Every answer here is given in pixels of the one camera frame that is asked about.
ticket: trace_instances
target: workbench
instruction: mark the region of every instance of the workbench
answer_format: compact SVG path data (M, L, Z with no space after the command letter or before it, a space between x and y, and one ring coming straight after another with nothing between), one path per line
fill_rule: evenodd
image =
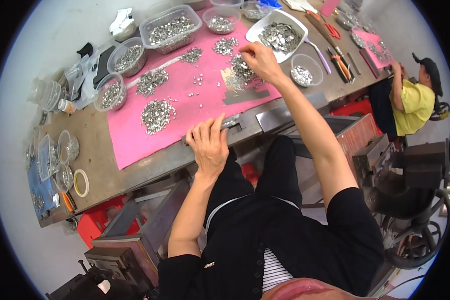
M308 2L317 9L322 5L320 0L309 0ZM317 45L324 57L328 58L331 74L326 73L317 52L311 45L302 44L295 52L295 54L302 53L312 57L322 68L324 78L320 85L307 88L300 87L300 91L305 96L323 93L324 97L321 97L321 99L318 97L316 100L311 101L316 109L326 107L330 102L341 99L389 76L387 71L381 69L380 77L375 79L365 60L360 56L359 48L350 38L350 32L342 29L335 21L336 16L332 14L330 17L326 17L325 20L335 26L342 34L342 39L336 40L337 45L344 55L347 52L352 55L362 73L358 75L352 67L351 70L355 75L355 81L353 84L344 83L326 52L330 44L308 21L305 13L291 10L282 2L281 4L283 5L282 10L284 12L293 15L307 27L308 39ZM242 17L242 22L248 28L253 25L245 17ZM351 63L347 56L345 59L349 64ZM291 58L280 65L286 75L290 75L290 60ZM280 98L242 113L242 122L246 126L242 130L238 130L237 127L232 127L228 131L228 144L233 146L256 135L260 135L263 131L257 121L256 115L283 105L285 105L284 100ZM68 219L118 195L142 188L161 177L191 165L195 160L191 147L184 145L182 141L177 141L171 146L145 157L123 170L119 170L115 162L115 155L108 129L107 114L97 111L93 105L83 110L77 110L70 116L65 113L53 115L51 124L45 127L45 131L54 141L58 141L60 133L65 129L72 135L75 135L80 143L80 153L75 161L70 162L70 167L72 171L82 169L86 172L90 183L90 191L87 196L81 198L72 188L70 194L77 206L75 213L68 211L63 199L60 197L60 207L52 209L50 211L50 217L39 220L41 227Z

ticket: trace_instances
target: leg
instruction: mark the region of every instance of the leg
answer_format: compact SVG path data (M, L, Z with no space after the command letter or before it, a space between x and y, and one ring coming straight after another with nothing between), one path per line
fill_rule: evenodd
M217 182L211 190L208 200L207 212L205 214L205 225L210 213L219 205L248 194L253 194L253 186L250 181L242 175L240 165L235 161L237 155L233 148L225 163L222 173L218 176Z
M372 107L373 118L378 128L389 136L397 136L394 111L390 101L392 84L390 80L382 80L368 88L368 98Z
M255 193L291 201L299 208L302 206L295 169L295 145L289 137L282 135L271 143Z

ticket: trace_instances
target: black jacket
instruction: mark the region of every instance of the black jacket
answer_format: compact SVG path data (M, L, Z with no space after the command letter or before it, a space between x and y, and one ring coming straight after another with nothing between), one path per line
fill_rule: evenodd
M327 221L322 225L275 198L250 195L232 202L213 217L201 258L180 255L158 264L160 299L259 300L266 247L294 278L366 296L384 263L384 249L360 190L337 193Z

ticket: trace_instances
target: white tray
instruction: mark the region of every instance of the white tray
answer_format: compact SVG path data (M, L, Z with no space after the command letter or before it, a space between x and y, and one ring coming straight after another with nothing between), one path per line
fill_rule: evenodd
M302 37L302 40L300 41L300 44L298 45L299 47L300 47L301 44L303 44L305 42L305 39L309 35L309 30L305 27L304 24L302 24L302 22L300 22L299 20L297 20L292 15L290 15L290 14L288 14L288 13L286 13L286 12L280 10L280 9L274 9L269 15L267 15L266 17L264 17L260 21L256 22L255 25L253 25L248 30L248 32L245 35L246 39L249 42L251 42L251 43L253 43L255 41L258 41L258 42L262 43L260 41L260 39L258 38L258 35L260 33L262 33L262 31L264 30L265 26L271 24L272 22L288 24L294 30L296 30L298 33L302 34L303 37ZM292 52L290 52L288 54L285 54L283 52L276 52L276 51L273 51L273 53L275 54L277 62L278 63L283 63L290 56L292 56L293 53L297 49L293 50Z

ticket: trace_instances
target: person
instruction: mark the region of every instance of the person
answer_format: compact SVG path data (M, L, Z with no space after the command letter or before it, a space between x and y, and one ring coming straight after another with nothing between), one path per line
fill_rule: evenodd
M430 58L418 59L418 83L413 84L405 67L393 60L393 80L386 79L368 88L373 117L379 129L390 136L416 133L436 111L441 113L438 96L444 95L437 64Z
M160 299L354 299L366 296L384 263L382 235L334 133L255 42L243 60L282 94L310 151L328 225L303 216L294 143L276 138L254 190L227 146L224 114L191 126L198 171L176 215L168 258L157 266ZM205 228L207 245L197 239Z

